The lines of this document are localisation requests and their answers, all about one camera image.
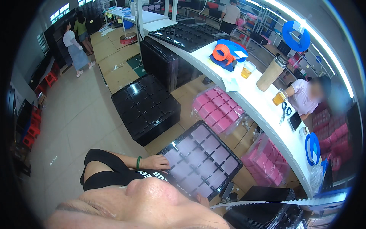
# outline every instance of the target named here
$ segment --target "stack of pink trays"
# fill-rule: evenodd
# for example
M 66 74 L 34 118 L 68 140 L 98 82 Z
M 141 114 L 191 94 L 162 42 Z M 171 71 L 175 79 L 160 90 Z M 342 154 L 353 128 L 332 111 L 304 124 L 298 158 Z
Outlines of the stack of pink trays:
M 260 186 L 279 186 L 290 169 L 280 151 L 264 133 L 241 161 Z
M 232 123 L 239 121 L 244 113 L 243 109 L 218 87 L 196 97 L 192 108 L 216 134 L 225 132 Z

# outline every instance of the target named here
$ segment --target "woman in white shirt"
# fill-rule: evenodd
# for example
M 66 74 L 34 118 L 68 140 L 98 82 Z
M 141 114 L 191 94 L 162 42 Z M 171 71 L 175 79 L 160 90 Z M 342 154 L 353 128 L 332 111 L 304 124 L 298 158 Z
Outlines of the woman in white shirt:
M 88 64 L 89 69 L 91 69 L 95 65 L 95 61 L 89 61 L 88 57 L 83 51 L 83 47 L 75 40 L 75 34 L 70 30 L 70 22 L 65 23 L 63 28 L 65 30 L 65 34 L 62 41 L 68 48 L 72 62 L 76 69 L 76 77 L 79 77 L 84 72 L 84 70 L 81 70 L 81 68 Z

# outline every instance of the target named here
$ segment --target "plastic cup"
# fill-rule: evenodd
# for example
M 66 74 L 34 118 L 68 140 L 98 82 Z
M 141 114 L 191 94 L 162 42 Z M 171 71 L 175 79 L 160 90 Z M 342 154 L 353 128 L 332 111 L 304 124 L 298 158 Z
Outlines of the plastic cup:
M 285 102 L 286 100 L 288 100 L 288 96 L 287 96 L 287 93 L 285 92 L 285 90 L 282 88 L 279 89 L 276 96 L 272 99 L 273 103 L 276 106 L 280 105 L 281 103 Z
M 257 67 L 252 62 L 246 60 L 244 61 L 244 67 L 241 75 L 244 79 L 247 79 L 255 70 L 257 70 Z

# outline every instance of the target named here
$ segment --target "hand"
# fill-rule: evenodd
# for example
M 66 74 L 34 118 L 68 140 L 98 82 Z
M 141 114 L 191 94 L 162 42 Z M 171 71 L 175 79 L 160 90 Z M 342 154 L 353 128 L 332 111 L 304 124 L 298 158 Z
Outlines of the hand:
M 206 197 L 203 197 L 201 194 L 197 193 L 196 198 L 201 205 L 203 205 L 204 207 L 210 208 L 210 204 Z
M 163 170 L 170 169 L 169 161 L 161 154 L 153 155 L 145 159 L 140 159 L 140 168 Z

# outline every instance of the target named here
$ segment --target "black t-shirt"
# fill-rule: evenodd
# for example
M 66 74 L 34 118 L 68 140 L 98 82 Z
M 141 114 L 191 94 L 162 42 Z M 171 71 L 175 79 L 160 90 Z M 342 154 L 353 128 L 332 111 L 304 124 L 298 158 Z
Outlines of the black t-shirt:
M 80 178 L 80 184 L 84 186 L 84 191 L 103 188 L 110 185 L 124 186 L 128 185 L 132 180 L 144 179 L 147 177 L 157 177 L 180 189 L 172 175 L 153 169 L 130 170 L 119 157 L 101 149 L 89 150 L 85 156 L 85 167 L 91 161 L 102 162 L 109 166 L 113 171 L 95 173 L 84 182 L 84 168 L 83 174 Z

